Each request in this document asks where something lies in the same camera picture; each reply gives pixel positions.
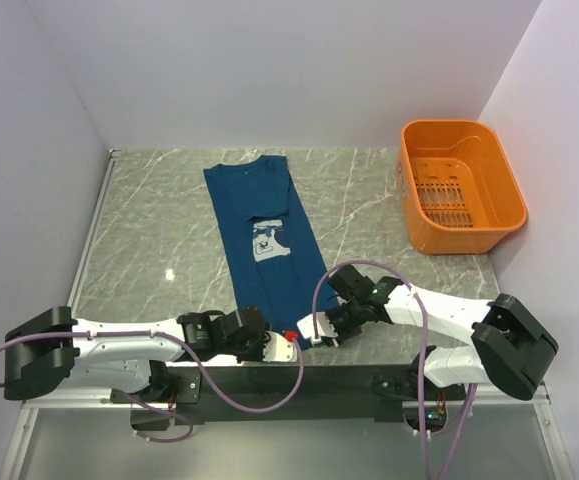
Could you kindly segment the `blue t shirt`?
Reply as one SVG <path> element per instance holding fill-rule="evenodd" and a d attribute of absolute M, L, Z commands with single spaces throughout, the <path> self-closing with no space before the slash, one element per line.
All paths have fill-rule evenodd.
<path fill-rule="evenodd" d="M 257 308 L 276 332 L 296 332 L 327 267 L 287 158 L 262 155 L 203 173 L 237 306 Z"/>

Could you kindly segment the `orange plastic basket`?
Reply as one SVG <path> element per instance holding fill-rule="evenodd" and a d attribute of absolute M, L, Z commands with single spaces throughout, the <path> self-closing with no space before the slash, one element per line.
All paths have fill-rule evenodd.
<path fill-rule="evenodd" d="M 528 217 L 497 135 L 478 121 L 405 125 L 396 180 L 410 244 L 426 255 L 485 254 Z"/>

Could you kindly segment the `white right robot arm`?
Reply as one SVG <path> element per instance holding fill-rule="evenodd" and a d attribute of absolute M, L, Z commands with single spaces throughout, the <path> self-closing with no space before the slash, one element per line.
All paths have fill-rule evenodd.
<path fill-rule="evenodd" d="M 342 304 L 309 320 L 327 340 L 360 333 L 366 323 L 415 326 L 459 341 L 459 346 L 428 347 L 408 374 L 413 395 L 429 399 L 441 388 L 491 384 L 528 401 L 552 365 L 559 344 L 512 295 L 493 300 L 466 299 L 406 283 L 397 276 L 373 281 L 346 264 L 328 279 Z"/>

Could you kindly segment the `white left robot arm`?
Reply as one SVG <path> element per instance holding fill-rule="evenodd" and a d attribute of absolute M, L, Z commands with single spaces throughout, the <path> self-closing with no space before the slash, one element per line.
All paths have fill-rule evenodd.
<path fill-rule="evenodd" d="M 101 323 L 75 319 L 67 306 L 51 308 L 11 330 L 5 351 L 4 397 L 29 400 L 65 388 L 111 388 L 145 401 L 169 388 L 169 362 L 286 362 L 295 349 L 271 331 L 254 307 L 226 314 L 192 312 L 152 323 Z"/>

